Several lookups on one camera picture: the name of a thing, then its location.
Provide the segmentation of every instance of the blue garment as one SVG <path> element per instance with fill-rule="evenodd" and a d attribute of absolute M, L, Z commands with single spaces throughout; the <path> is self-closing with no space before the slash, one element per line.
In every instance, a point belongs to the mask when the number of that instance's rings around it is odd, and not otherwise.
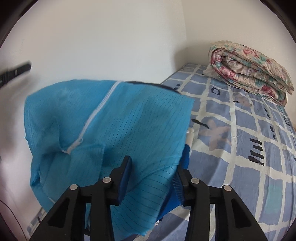
<path fill-rule="evenodd" d="M 111 207 L 115 239 L 121 240 L 153 228 L 182 156 L 193 100 L 150 85 L 117 84 L 48 86 L 27 98 L 24 121 L 33 155 L 30 185 L 46 211 L 71 184 L 94 184 L 125 155 L 132 157 L 125 199 Z"/>

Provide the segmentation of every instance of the silver rivet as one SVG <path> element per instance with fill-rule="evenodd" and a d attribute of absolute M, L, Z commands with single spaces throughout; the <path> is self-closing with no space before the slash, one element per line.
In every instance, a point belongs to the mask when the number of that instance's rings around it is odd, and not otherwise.
<path fill-rule="evenodd" d="M 109 182 L 111 182 L 111 178 L 110 177 L 104 177 L 103 182 L 104 183 L 109 183 Z"/>
<path fill-rule="evenodd" d="M 77 184 L 72 184 L 70 190 L 76 190 L 78 188 Z"/>
<path fill-rule="evenodd" d="M 231 191 L 231 189 L 232 189 L 232 188 L 231 188 L 231 186 L 229 186 L 229 185 L 225 185 L 225 186 L 224 186 L 224 190 L 225 190 L 225 191 Z"/>
<path fill-rule="evenodd" d="M 200 180 L 197 179 L 197 178 L 192 178 L 191 182 L 194 183 L 194 184 L 198 184 L 200 182 Z"/>

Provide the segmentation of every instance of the bed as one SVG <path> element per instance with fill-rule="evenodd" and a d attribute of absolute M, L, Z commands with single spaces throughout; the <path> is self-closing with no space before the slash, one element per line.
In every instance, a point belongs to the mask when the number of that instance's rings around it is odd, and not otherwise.
<path fill-rule="evenodd" d="M 163 84 L 195 99 L 189 171 L 206 184 L 229 184 L 242 198 L 268 240 L 281 240 L 295 216 L 295 131 L 283 107 L 203 75 L 205 66 L 186 64 Z M 190 209 L 164 216 L 145 237 L 184 240 Z M 211 206 L 210 240 L 215 240 Z"/>

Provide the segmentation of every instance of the floral quilt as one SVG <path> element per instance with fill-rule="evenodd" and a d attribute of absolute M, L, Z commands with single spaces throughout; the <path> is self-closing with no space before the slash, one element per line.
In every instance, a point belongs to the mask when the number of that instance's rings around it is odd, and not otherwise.
<path fill-rule="evenodd" d="M 224 82 L 285 106 L 294 91 L 287 70 L 247 46 L 219 41 L 209 51 L 210 65 Z"/>

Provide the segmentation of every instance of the black wire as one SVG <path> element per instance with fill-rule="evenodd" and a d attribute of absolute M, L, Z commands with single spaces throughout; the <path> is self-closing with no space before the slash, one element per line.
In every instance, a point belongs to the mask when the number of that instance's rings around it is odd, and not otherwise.
<path fill-rule="evenodd" d="M 13 211 L 10 209 L 10 207 L 8 207 L 1 199 L 0 199 L 0 202 L 2 202 L 10 211 L 11 211 L 11 213 L 12 213 L 12 215 L 15 217 L 15 220 L 17 221 L 17 223 L 18 223 L 18 225 L 20 226 L 20 229 L 22 230 L 22 233 L 23 233 L 23 235 L 24 235 L 24 237 L 25 237 L 25 239 L 26 239 L 26 241 L 28 241 L 27 240 L 27 237 L 26 237 L 26 235 L 25 235 L 25 233 L 24 233 L 24 231 L 23 231 L 23 229 L 22 229 L 22 227 L 21 227 L 21 225 L 20 225 L 20 223 L 19 223 L 19 221 L 17 220 L 17 218 L 16 218 L 16 216 L 15 216 L 15 214 L 13 213 Z"/>

